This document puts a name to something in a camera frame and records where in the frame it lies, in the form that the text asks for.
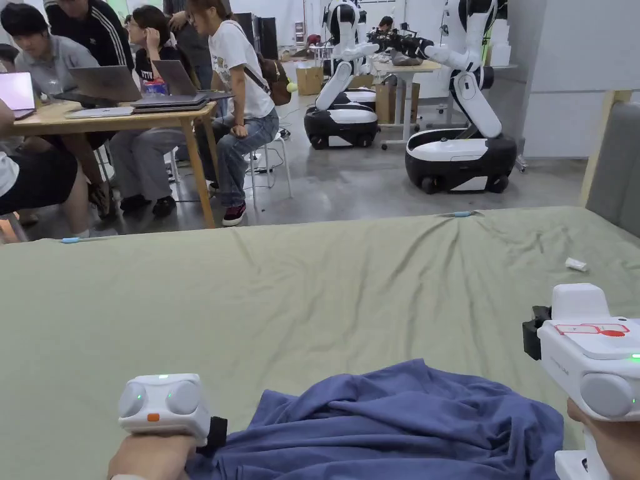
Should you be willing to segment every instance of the black shoe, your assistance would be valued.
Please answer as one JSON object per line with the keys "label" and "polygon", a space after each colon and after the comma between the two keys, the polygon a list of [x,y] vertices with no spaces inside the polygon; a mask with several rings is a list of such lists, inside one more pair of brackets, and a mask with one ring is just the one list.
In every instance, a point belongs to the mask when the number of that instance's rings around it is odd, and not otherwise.
{"label": "black shoe", "polygon": [[164,218],[169,216],[175,210],[175,200],[172,196],[160,198],[154,205],[154,216],[156,218]]}
{"label": "black shoe", "polygon": [[100,220],[112,220],[116,217],[116,201],[113,190],[109,187],[109,194],[104,192],[102,185],[89,184],[89,201],[98,208]]}
{"label": "black shoe", "polygon": [[222,219],[222,225],[224,227],[234,227],[242,222],[244,218],[244,212],[246,211],[246,203],[242,203],[237,207],[231,207],[227,209],[225,217]]}
{"label": "black shoe", "polygon": [[136,210],[146,207],[150,203],[151,200],[147,200],[142,195],[128,196],[120,201],[120,210],[122,210],[124,214],[133,213]]}

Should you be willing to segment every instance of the wooden table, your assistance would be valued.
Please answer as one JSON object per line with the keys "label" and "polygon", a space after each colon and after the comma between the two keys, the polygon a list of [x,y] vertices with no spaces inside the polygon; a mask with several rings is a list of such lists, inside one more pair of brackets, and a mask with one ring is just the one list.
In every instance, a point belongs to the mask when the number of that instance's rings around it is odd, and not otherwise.
{"label": "wooden table", "polygon": [[200,196],[200,203],[204,212],[207,228],[215,228],[213,212],[209,203],[207,182],[204,178],[202,162],[198,153],[194,124],[197,120],[204,125],[207,141],[213,158],[213,166],[218,174],[218,155],[216,140],[211,127],[211,114],[216,107],[215,102],[197,111],[171,113],[140,113],[129,116],[112,116],[104,118],[65,118],[72,111],[80,110],[76,102],[57,102],[38,108],[38,111],[23,120],[13,124],[6,134],[17,136],[59,135],[70,133],[109,132],[121,130],[151,129],[158,127],[180,127],[184,132],[189,152],[189,160],[196,179],[196,188]]}
{"label": "wooden table", "polygon": [[[387,140],[382,143],[382,148],[386,150],[389,145],[404,145],[411,138],[411,106],[413,102],[413,78],[416,74],[427,74],[440,70],[441,64],[434,61],[425,60],[421,65],[414,67],[396,67],[393,63],[373,62],[373,67],[383,74],[394,74],[398,78],[398,88],[396,91],[396,124],[395,127],[403,127],[402,140]],[[404,119],[401,120],[402,112],[402,89],[406,95],[404,101]]]}

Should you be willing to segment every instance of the bag strap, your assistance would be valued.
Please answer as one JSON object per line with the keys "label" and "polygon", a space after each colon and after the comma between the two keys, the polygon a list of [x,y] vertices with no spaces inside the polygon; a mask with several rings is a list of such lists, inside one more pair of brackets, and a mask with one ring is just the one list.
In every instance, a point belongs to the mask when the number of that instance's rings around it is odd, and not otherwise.
{"label": "bag strap", "polygon": [[[227,21],[231,22],[233,25],[235,25],[238,28],[238,30],[240,30],[242,32],[242,34],[244,35],[244,37],[246,38],[246,33],[244,32],[244,30],[242,29],[242,27],[238,23],[234,22],[233,20],[227,20]],[[244,66],[244,72],[245,72],[246,76],[248,76],[251,80],[253,80],[256,83],[256,85],[258,87],[260,87],[260,89],[264,93],[266,93],[267,95],[271,95],[271,90],[269,89],[269,87],[266,86],[264,83],[262,83],[262,81],[258,78],[258,76],[256,74],[254,74],[252,72],[252,70],[249,67],[247,67],[246,65]]]}

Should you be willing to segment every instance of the hair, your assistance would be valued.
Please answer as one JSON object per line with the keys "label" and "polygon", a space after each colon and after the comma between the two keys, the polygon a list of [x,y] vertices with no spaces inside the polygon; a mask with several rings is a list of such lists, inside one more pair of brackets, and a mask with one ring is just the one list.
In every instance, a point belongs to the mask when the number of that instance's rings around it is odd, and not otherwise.
{"label": "hair", "polygon": [[223,20],[236,20],[228,0],[188,0],[196,10],[202,11],[215,8],[218,16]]}
{"label": "hair", "polygon": [[15,63],[15,58],[20,51],[12,45],[0,44],[0,60]]}
{"label": "hair", "polygon": [[0,13],[0,23],[11,36],[34,35],[49,31],[40,10],[26,3],[9,3]]}
{"label": "hair", "polygon": [[394,20],[391,17],[382,17],[380,20],[380,27],[392,27],[394,25]]}
{"label": "hair", "polygon": [[169,41],[169,20],[162,10],[153,5],[141,6],[133,11],[131,17],[140,28],[154,28],[160,33],[160,45]]}

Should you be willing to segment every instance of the mattress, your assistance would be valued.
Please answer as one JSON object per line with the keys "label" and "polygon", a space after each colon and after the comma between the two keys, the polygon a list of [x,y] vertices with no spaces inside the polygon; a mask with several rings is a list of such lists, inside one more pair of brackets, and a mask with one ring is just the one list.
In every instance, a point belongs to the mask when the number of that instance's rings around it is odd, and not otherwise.
{"label": "mattress", "polygon": [[[565,268],[567,257],[588,273]],[[573,207],[201,230],[0,247],[0,465],[13,480],[100,478],[139,374],[197,372],[244,428],[263,390],[299,394],[411,358],[564,413],[522,349],[532,305],[592,282],[640,317],[640,240]],[[567,422],[565,444],[581,428]]]}

